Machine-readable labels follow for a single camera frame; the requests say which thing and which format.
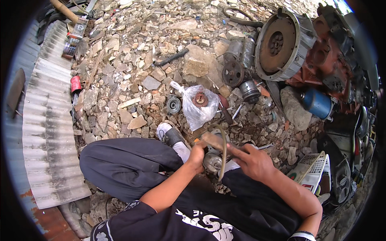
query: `foot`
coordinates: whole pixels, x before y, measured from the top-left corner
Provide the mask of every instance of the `foot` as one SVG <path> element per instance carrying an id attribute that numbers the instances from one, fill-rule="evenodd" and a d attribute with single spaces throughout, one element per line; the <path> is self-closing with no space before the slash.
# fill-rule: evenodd
<path id="1" fill-rule="evenodd" d="M 187 145 L 187 141 L 183 138 L 181 132 L 173 123 L 165 121 L 157 127 L 157 137 L 169 147 L 173 148 L 185 163 L 190 155 L 191 147 Z"/>

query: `metal housing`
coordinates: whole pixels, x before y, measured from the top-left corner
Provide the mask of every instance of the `metal housing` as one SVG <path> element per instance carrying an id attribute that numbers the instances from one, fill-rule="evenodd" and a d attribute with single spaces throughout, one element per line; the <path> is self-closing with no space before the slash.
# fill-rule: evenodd
<path id="1" fill-rule="evenodd" d="M 295 49 L 293 50 L 289 60 L 283 68 L 278 72 L 269 75 L 263 70 L 260 64 L 260 47 L 265 33 L 269 26 L 279 17 L 290 18 L 295 24 Z M 284 81 L 296 74 L 304 63 L 308 50 L 313 47 L 318 35 L 312 25 L 311 19 L 306 15 L 299 15 L 290 12 L 286 7 L 279 7 L 278 10 L 269 17 L 264 24 L 259 38 L 257 39 L 257 45 L 255 49 L 255 67 L 257 74 L 264 80 L 271 81 Z"/>

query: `person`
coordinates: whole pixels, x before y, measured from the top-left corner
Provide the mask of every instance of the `person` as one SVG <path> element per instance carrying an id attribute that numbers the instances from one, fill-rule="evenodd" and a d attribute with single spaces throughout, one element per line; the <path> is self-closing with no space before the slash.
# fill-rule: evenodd
<path id="1" fill-rule="evenodd" d="M 127 207 L 95 225 L 92 241 L 315 241 L 322 206 L 279 170 L 263 150 L 228 144 L 222 183 L 233 195 L 190 185 L 203 172 L 205 142 L 190 150 L 176 127 L 157 127 L 161 140 L 120 138 L 87 145 L 86 179 Z M 174 172 L 171 176 L 165 172 Z"/>

